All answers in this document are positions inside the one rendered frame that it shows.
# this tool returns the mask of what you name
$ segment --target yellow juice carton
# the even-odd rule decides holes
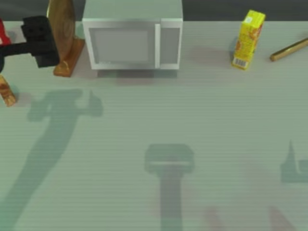
[[[265,14],[250,10],[242,22],[232,65],[246,70],[255,53]]]

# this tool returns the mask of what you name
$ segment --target dark background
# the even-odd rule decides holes
[[[86,0],[74,0],[80,21]],[[265,13],[267,21],[308,21],[308,0],[182,0],[185,21],[241,21],[248,10]],[[21,21],[45,15],[48,0],[0,0],[0,18]]]

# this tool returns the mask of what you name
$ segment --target table surface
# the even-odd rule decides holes
[[[5,24],[14,42],[20,24]],[[308,184],[282,183],[280,166],[291,141],[296,163],[308,155],[308,51],[269,61],[307,23],[266,22],[247,71],[230,65],[239,26],[185,22],[178,72],[96,77],[86,47],[71,78],[8,57],[1,230],[307,230]],[[191,171],[164,174],[169,158]]]
[[[110,19],[182,19],[182,0],[86,1],[83,21]]]

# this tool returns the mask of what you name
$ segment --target wooden base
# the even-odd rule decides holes
[[[53,74],[55,76],[71,77],[84,45],[84,39],[75,38],[70,54],[55,67]]]
[[[11,107],[16,103],[16,97],[13,94],[9,84],[3,76],[0,75],[0,95],[7,107]]]

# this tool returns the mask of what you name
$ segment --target wooden handle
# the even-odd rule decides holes
[[[299,42],[296,42],[296,43],[292,44],[291,46],[288,46],[288,47],[286,47],[286,48],[284,48],[284,49],[282,49],[278,52],[275,52],[274,54],[272,54],[270,56],[270,60],[272,60],[273,62],[277,61],[277,60],[279,60],[279,59],[281,59],[281,58],[283,58],[283,57],[285,57],[289,54],[294,53],[295,51],[298,51],[298,50],[306,47],[307,45],[308,45],[308,38],[303,39]]]

